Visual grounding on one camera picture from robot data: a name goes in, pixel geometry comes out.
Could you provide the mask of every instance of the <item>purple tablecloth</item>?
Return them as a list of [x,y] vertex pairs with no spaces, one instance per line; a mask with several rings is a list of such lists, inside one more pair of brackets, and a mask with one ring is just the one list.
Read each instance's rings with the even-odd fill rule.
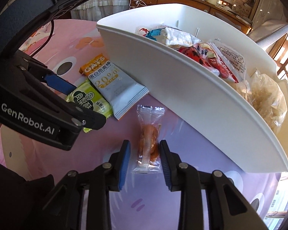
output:
[[[78,72],[79,68],[100,53],[106,55],[106,50],[96,29],[96,22],[56,20],[55,35],[36,58],[54,71],[62,63],[72,62],[72,68],[61,77],[79,85],[84,80]],[[140,100],[139,104],[163,106],[150,95]],[[58,182],[69,170],[85,172],[94,169],[118,151],[124,139],[128,139],[132,155],[126,183],[121,192],[110,193],[113,229],[177,229],[180,193],[168,191],[162,173],[143,175],[130,172],[135,163],[139,136],[140,126],[134,106],[120,121],[111,117],[99,131],[82,132],[68,152],[24,136],[21,136],[21,140],[32,177],[53,174]],[[159,139],[165,139],[171,151],[178,153],[182,161],[198,170],[223,171],[260,217],[265,217],[280,179],[279,174],[243,172],[196,129],[168,109],[163,117]],[[208,215],[205,217],[206,229],[207,220]]]

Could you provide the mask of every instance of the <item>green wrapper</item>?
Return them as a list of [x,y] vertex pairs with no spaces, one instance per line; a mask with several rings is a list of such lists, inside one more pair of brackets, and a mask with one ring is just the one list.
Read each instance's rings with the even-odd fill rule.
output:
[[[89,80],[82,83],[76,90],[66,97],[67,102],[74,102],[80,106],[92,109],[95,112],[103,114],[106,118],[113,115],[110,104],[94,89]],[[91,129],[83,128],[85,133]]]

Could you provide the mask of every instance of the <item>wooden dresser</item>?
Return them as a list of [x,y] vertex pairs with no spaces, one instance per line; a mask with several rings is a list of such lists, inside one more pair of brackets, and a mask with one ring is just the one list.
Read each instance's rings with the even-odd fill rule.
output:
[[[156,4],[165,4],[165,3],[180,3],[184,5],[188,5],[190,7],[194,7],[205,11],[206,13],[210,13],[211,15],[221,15],[226,17],[228,20],[233,22],[235,25],[241,27],[241,31],[244,34],[247,34],[251,30],[251,26],[249,26],[244,21],[238,19],[234,14],[222,9],[219,6],[215,6],[211,3],[208,3],[203,0],[142,0],[146,5],[156,5]],[[135,0],[131,0],[132,7],[142,7],[143,5],[140,3],[136,4]]]

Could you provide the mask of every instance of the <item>white fabric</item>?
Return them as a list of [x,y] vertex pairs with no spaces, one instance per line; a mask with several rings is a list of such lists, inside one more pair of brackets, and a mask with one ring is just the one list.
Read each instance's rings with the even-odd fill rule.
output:
[[71,11],[73,19],[98,21],[106,16],[128,10],[130,0],[89,0]]

